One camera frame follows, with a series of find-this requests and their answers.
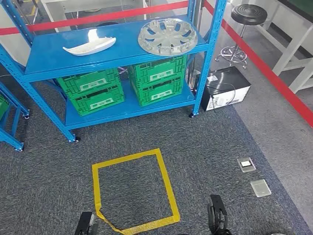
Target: stool chrome base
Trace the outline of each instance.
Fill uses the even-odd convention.
[[[222,48],[220,54],[215,58],[215,61],[219,61],[219,57],[229,61],[229,66],[232,66],[232,63],[243,63],[243,68],[247,68],[247,54],[237,45]]]

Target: green plastic crate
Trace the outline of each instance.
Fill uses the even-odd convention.
[[[0,120],[9,107],[9,102],[0,94]]]
[[[121,86],[115,85],[75,99],[70,98],[70,101],[79,115],[84,116],[123,102],[124,96]]]
[[[184,79],[185,76],[176,76],[146,88],[137,88],[132,80],[130,84],[137,96],[140,105],[146,106],[182,93]]]
[[[83,95],[121,84],[117,68],[60,77],[57,80],[69,98],[78,98]]]
[[[130,80],[137,88],[145,88],[185,75],[186,55],[132,65],[128,67]]]

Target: stool seat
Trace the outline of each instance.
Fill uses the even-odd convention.
[[[232,11],[232,18],[245,25],[259,25],[267,18],[267,12],[262,7],[252,4],[235,6]]]

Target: red barrier tape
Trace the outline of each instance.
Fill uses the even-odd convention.
[[[146,7],[146,8],[137,8],[137,9],[100,14],[100,15],[96,15],[96,16],[87,16],[87,17],[81,17],[81,18],[78,18],[78,19],[70,19],[70,20],[63,20],[63,21],[48,22],[48,23],[37,23],[34,25],[28,25],[28,28],[29,29],[29,31],[34,32],[34,31],[60,28],[60,27],[71,26],[71,25],[81,25],[81,24],[94,23],[94,22],[100,22],[100,21],[115,20],[115,19],[120,19],[120,18],[127,18],[127,17],[139,16],[139,15],[143,15],[143,14],[151,14],[151,13],[155,13],[155,12],[184,8],[184,7],[188,6],[188,2],[189,1],[180,1],[180,2],[174,2],[174,3],[169,3],[169,4],[150,6],[150,7]],[[16,33],[19,33],[19,31],[16,27],[0,28],[0,35],[16,34]]]
[[[213,14],[213,8],[207,1],[204,1],[204,7],[210,14]],[[290,104],[293,106],[303,119],[307,121],[311,127],[313,127],[313,112],[302,102],[298,96],[293,94],[284,82],[275,74],[272,69],[259,58],[256,53],[245,43],[241,37],[229,25],[226,21],[222,21],[222,27],[225,29],[231,38],[236,42],[239,47],[244,51],[254,65],[259,68],[264,76],[265,76],[270,83],[275,87],[278,92],[283,95]]]

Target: blue metal shelf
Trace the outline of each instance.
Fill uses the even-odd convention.
[[[186,15],[175,18],[193,26]],[[24,78],[33,82],[165,58],[148,53],[139,45],[138,35],[140,29],[149,21],[152,20],[97,27],[96,29],[99,37],[116,37],[116,42],[106,50],[88,56],[72,55],[62,47],[70,48],[87,43],[89,41],[88,33],[93,28],[35,36]],[[197,33],[198,44],[188,54],[207,49],[207,44]]]
[[[102,52],[79,57],[67,53],[63,50],[62,47],[75,47],[88,42],[87,35],[91,28],[34,36],[32,40],[32,37],[33,35],[29,37],[30,32],[27,31],[26,26],[20,23],[23,20],[17,13],[11,0],[0,0],[0,4],[11,17],[21,34],[32,45],[26,68],[14,61],[2,45],[0,45],[0,61],[66,136],[69,142],[72,142],[75,141],[76,138],[71,130],[84,126],[187,105],[192,105],[191,113],[192,116],[198,115],[210,63],[212,60],[223,17],[226,0],[216,0],[207,41],[205,42],[197,32],[198,37],[198,44],[192,51],[187,53],[204,52],[204,61],[195,95],[193,95],[187,84],[184,84],[182,94],[140,107],[135,94],[128,84],[128,81],[124,81],[122,82],[125,94],[124,102],[81,117],[69,101],[67,101],[65,122],[62,121],[55,111],[50,107],[32,82],[166,58],[147,53],[138,44],[137,39],[140,29],[150,20],[97,27],[98,37],[116,37],[116,43]],[[194,15],[194,8],[195,0],[189,0],[187,15],[173,16],[173,18],[182,19],[193,25],[192,21]]]
[[[86,116],[79,116],[74,106],[67,100],[66,126],[75,129],[195,104],[195,96],[186,82],[184,83],[181,94],[143,107],[139,105],[137,97],[129,81],[121,81],[121,85],[125,96],[124,102]]]
[[[27,110],[25,106],[18,101],[12,93],[8,90],[4,84],[0,82],[0,93],[4,95],[8,102],[9,107],[7,111],[0,119],[0,141],[5,141],[15,148],[17,151],[22,151],[23,143],[20,142],[15,138],[15,134],[17,130],[18,121],[20,115],[22,113],[23,117],[29,116],[29,110]],[[11,126],[10,133],[5,131],[5,125],[8,117],[11,112],[11,108],[15,108],[14,118]]]

